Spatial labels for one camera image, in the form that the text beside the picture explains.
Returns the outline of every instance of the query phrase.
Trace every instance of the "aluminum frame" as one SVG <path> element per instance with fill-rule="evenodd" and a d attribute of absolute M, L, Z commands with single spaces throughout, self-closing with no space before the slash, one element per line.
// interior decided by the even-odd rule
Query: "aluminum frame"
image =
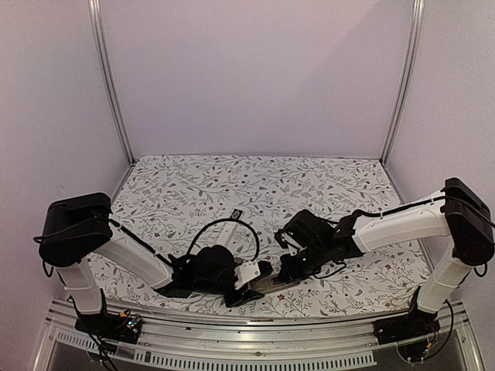
<path fill-rule="evenodd" d="M 468 369 L 481 370 L 479 350 L 463 304 L 452 303 L 455 313 L 455 331 L 464 346 L 461 347 Z M 158 368 L 166 367 L 166 360 L 177 362 L 200 362 L 209 365 L 210 370 L 235 369 L 235 365 L 252 365 L 252 369 L 282 370 L 278 365 L 289 365 L 301 369 L 314 364 L 314 369 L 326 368 L 325 362 L 339 359 L 358 359 L 373 351 L 396 346 L 395 343 L 378 345 L 373 335 L 373 322 L 377 318 L 390 318 L 394 314 L 378 314 L 345 318 L 241 318 L 219 315 L 205 315 L 195 312 L 147 308 L 132 303 L 109 300 L 110 311 L 119 312 L 125 308 L 143 316 L 145 323 L 137 345 L 118 344 L 116 359 Z M 87 351 L 95 351 L 89 337 L 73 329 L 77 319 L 71 303 L 54 299 L 46 316 L 48 328 L 40 359 L 35 371 L 46 370 L 53 350 L 53 343 L 61 341 Z M 441 333 L 449 330 L 450 311 L 444 306 L 439 311 Z M 410 339 L 413 342 L 421 338 Z"/>
<path fill-rule="evenodd" d="M 94 44 L 96 46 L 98 60 L 100 62 L 101 75 L 103 77 L 105 90 L 107 92 L 111 115 L 114 120 L 118 140 L 121 143 L 125 159 L 129 165 L 132 165 L 135 162 L 135 156 L 132 152 L 131 142 L 124 125 L 124 119 L 122 117 L 120 104 L 118 103 L 117 91 L 115 89 L 114 78 L 111 73 L 107 43 L 104 36 L 103 21 L 101 19 L 100 1 L 88 0 L 88 5 L 90 10 L 91 25 L 93 26 Z"/>
<path fill-rule="evenodd" d="M 395 100 L 391 123 L 388 128 L 387 137 L 385 138 L 384 147 L 380 157 L 380 162 L 384 167 L 387 166 L 388 160 L 390 159 L 392 148 L 394 147 L 395 138 L 399 129 L 399 124 L 401 122 L 402 111 L 405 107 L 405 101 L 408 95 L 412 71 L 414 69 L 416 54 L 418 51 L 424 8 L 425 0 L 415 0 L 412 10 L 411 31 L 409 32 L 409 42 L 405 56 L 404 69 L 402 71 L 401 84 L 399 85 L 399 91 L 397 99 Z"/>

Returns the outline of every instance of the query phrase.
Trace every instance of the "white wall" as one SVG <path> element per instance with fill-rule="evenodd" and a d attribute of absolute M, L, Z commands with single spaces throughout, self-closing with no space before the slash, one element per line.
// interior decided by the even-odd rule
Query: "white wall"
<path fill-rule="evenodd" d="M 495 213 L 495 2 L 429 1 L 389 169 L 406 201 L 461 178 Z M 430 241 L 435 260 L 445 244 Z M 495 362 L 495 266 L 459 290 L 487 369 Z"/>
<path fill-rule="evenodd" d="M 407 0 L 102 2 L 133 150 L 380 157 Z"/>
<path fill-rule="evenodd" d="M 32 237 L 47 206 L 112 193 L 126 164 L 86 0 L 0 2 L 0 369 L 26 371 L 56 278 Z"/>

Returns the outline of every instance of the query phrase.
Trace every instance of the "floral tablecloth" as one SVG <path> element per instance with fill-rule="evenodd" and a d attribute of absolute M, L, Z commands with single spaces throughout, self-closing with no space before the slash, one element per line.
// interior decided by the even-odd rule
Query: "floral tablecloth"
<path fill-rule="evenodd" d="M 244 211 L 243 220 L 258 232 L 262 260 L 279 269 L 285 254 L 274 232 L 301 209 L 338 220 L 361 208 L 370 211 L 399 204 L 378 161 L 340 158 L 170 155 L 139 159 L 112 209 L 124 225 L 163 254 L 182 255 L 205 224 Z M 212 244 L 222 226 L 199 241 Z M 230 249 L 249 259 L 254 239 L 242 226 Z M 383 247 L 349 260 L 327 279 L 308 279 L 298 287 L 269 294 L 239 308 L 222 297 L 194 293 L 164 298 L 112 261 L 92 255 L 94 277 L 109 298 L 149 307 L 222 315 L 322 317 L 403 309 L 414 288 L 429 275 L 416 241 Z M 330 264 L 327 274 L 335 269 Z"/>

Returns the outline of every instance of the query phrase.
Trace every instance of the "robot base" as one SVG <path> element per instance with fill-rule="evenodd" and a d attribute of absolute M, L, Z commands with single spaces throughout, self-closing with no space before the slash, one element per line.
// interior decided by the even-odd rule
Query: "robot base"
<path fill-rule="evenodd" d="M 96 315 L 83 315 L 77 308 L 77 321 L 74 328 L 105 339 L 137 344 L 141 335 L 140 315 L 114 315 L 107 312 L 107 302 L 101 291 L 101 311 Z"/>
<path fill-rule="evenodd" d="M 440 324 L 437 319 L 428 322 L 421 319 L 411 320 L 410 315 L 381 319 L 374 323 L 374 335 L 380 345 L 425 336 L 439 329 Z"/>

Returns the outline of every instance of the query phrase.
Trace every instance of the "vertical metal post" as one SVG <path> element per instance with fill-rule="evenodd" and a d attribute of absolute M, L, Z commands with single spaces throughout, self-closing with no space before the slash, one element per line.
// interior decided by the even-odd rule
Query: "vertical metal post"
<path fill-rule="evenodd" d="M 93 26 L 94 43 L 100 61 L 101 74 L 105 90 L 107 91 L 108 103 L 110 104 L 111 114 L 114 119 L 115 128 L 117 129 L 118 139 L 121 142 L 122 151 L 129 165 L 135 162 L 132 153 L 129 136 L 122 119 L 121 108 L 118 104 L 117 91 L 115 89 L 114 79 L 111 74 L 110 60 L 108 58 L 107 44 L 105 42 L 103 21 L 101 20 L 101 10 L 99 0 L 89 0 L 89 9 L 91 25 Z"/>
<path fill-rule="evenodd" d="M 397 136 L 402 111 L 404 110 L 405 100 L 408 94 L 409 83 L 411 82 L 412 70 L 415 64 L 416 53 L 419 45 L 424 7 L 424 0 L 415 0 L 412 10 L 411 31 L 409 33 L 409 42 L 405 56 L 404 69 L 402 71 L 401 84 L 399 86 L 397 99 L 395 101 L 391 123 L 388 127 L 387 137 L 381 152 L 380 162 L 384 167 L 387 167 L 388 159 L 390 158 L 392 148 L 394 147 L 395 137 Z"/>

